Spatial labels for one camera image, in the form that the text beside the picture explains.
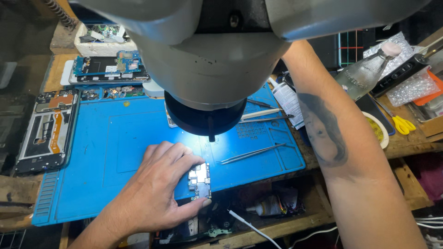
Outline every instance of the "orange plastic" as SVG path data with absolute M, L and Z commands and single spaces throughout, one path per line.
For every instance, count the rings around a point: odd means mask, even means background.
M 435 76 L 429 70 L 427 71 L 427 73 L 434 80 L 436 85 L 440 88 L 440 91 L 438 91 L 436 93 L 433 93 L 433 94 L 429 94 L 427 96 L 424 96 L 424 97 L 421 97 L 419 99 L 414 100 L 414 103 L 416 105 L 424 105 L 424 104 L 428 103 L 429 101 L 431 101 L 431 100 L 435 99 L 436 97 L 438 97 L 438 96 L 443 94 L 443 81 L 441 81 L 441 79 L 439 79 L 437 76 Z

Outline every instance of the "blue silicone mat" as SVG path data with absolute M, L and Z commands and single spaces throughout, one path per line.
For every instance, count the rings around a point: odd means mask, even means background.
M 249 98 L 277 106 L 267 84 Z M 263 109 L 247 103 L 245 113 Z M 33 225 L 97 216 L 136 172 L 146 147 L 164 140 L 184 143 L 210 164 L 212 193 L 305 168 L 284 120 L 239 124 L 210 143 L 207 137 L 170 128 L 164 100 L 147 96 L 82 101 L 77 120 L 69 163 L 44 174 Z M 235 163 L 215 164 L 281 143 L 287 144 Z M 193 195 L 185 175 L 175 189 L 175 198 Z

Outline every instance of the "bubble wrap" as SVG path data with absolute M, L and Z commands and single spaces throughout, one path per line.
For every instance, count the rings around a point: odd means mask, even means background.
M 395 107 L 440 91 L 427 73 L 428 66 L 386 93 Z
M 386 65 L 386 68 L 383 71 L 383 73 L 381 74 L 379 80 L 381 80 L 384 76 L 386 76 L 389 73 L 391 73 L 392 71 L 394 71 L 394 69 L 396 69 L 398 66 L 403 64 L 405 61 L 407 61 L 409 58 L 411 58 L 414 55 L 414 50 L 411 48 L 409 43 L 404 39 L 403 33 L 400 32 L 400 33 L 390 37 L 386 41 L 383 41 L 383 42 L 377 44 L 376 46 L 373 46 L 372 48 L 364 51 L 363 57 L 366 58 L 370 55 L 377 53 L 377 51 L 381 48 L 381 46 L 383 46 L 383 44 L 388 43 L 388 42 L 395 43 L 398 46 L 400 46 L 401 53 L 399 56 L 395 57 L 394 59 L 392 59 L 388 62 L 388 64 Z

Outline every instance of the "yellow scissors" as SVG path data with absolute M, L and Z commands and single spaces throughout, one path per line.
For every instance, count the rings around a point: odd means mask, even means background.
M 398 130 L 398 132 L 403 135 L 407 135 L 409 134 L 409 131 L 415 131 L 416 127 L 410 121 L 394 115 L 384 104 L 380 103 L 375 98 L 372 99 L 375 100 L 375 102 L 377 102 L 383 109 L 385 109 L 389 115 L 391 115 L 392 120 L 394 120 L 395 123 L 395 128 Z

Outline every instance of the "tweezers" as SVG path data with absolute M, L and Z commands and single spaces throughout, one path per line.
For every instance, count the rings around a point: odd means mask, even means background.
M 286 143 L 278 144 L 278 145 L 275 145 L 275 146 L 267 147 L 267 148 L 256 150 L 256 151 L 253 151 L 253 152 L 248 152 L 248 153 L 241 154 L 241 155 L 238 155 L 238 156 L 234 156 L 234 157 L 231 157 L 231 158 L 228 158 L 226 160 L 223 160 L 223 161 L 220 161 L 220 162 L 216 162 L 216 163 L 224 165 L 224 164 L 228 164 L 228 163 L 237 162 L 237 161 L 243 160 L 245 158 L 258 155 L 258 154 L 263 153 L 265 151 L 272 150 L 274 148 L 277 148 L 277 147 L 285 145 L 285 144 Z

